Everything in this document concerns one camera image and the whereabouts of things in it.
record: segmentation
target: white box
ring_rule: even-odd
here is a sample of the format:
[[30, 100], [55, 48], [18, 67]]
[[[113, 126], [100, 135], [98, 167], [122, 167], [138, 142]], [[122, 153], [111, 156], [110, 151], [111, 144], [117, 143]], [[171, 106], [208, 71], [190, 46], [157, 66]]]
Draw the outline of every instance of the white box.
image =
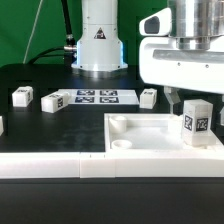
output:
[[0, 136], [2, 135], [3, 131], [4, 128], [3, 128], [2, 116], [0, 116]]
[[140, 108], [152, 109], [156, 103], [156, 99], [156, 89], [144, 89], [140, 95]]
[[55, 113], [58, 110], [68, 106], [70, 99], [69, 93], [54, 92], [41, 98], [42, 111], [48, 113]]
[[214, 144], [211, 118], [213, 105], [204, 100], [184, 101], [182, 139], [191, 146], [207, 146]]
[[12, 94], [12, 102], [14, 107], [27, 107], [33, 100], [33, 88], [30, 86], [19, 87]]

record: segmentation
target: cube with marker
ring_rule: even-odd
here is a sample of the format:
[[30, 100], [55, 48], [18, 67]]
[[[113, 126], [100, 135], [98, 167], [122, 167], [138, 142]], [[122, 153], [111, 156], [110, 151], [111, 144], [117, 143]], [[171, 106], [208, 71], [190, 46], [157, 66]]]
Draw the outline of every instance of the cube with marker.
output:
[[33, 100], [33, 88], [30, 86], [19, 87], [12, 94], [13, 107], [27, 107]]
[[41, 98], [41, 109], [44, 112], [55, 113], [68, 106], [70, 98], [71, 96], [67, 92], [54, 92]]
[[157, 99], [156, 89], [144, 89], [140, 95], [140, 108], [153, 109]]
[[214, 144], [211, 129], [213, 105], [204, 100], [184, 101], [182, 139], [191, 146], [207, 146]]

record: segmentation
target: black table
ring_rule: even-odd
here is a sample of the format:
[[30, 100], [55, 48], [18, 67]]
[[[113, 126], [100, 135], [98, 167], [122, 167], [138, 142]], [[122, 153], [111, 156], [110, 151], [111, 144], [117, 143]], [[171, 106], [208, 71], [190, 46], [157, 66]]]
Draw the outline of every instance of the black table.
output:
[[[93, 80], [74, 74], [63, 65], [7, 65], [0, 69], [0, 114], [5, 132], [0, 152], [104, 152], [104, 113], [168, 113], [169, 105], [159, 86], [144, 85], [138, 68], [113, 79]], [[19, 86], [32, 86], [34, 100], [28, 108], [13, 108], [11, 94]], [[157, 88], [153, 110], [129, 106], [69, 105], [48, 114], [40, 99], [65, 88]], [[180, 91], [181, 99], [212, 102], [213, 129], [222, 140], [218, 124], [221, 96]], [[183, 104], [175, 106], [182, 113]], [[63, 134], [70, 135], [63, 139]], [[1, 223], [223, 223], [223, 178], [106, 178], [0, 180]]]

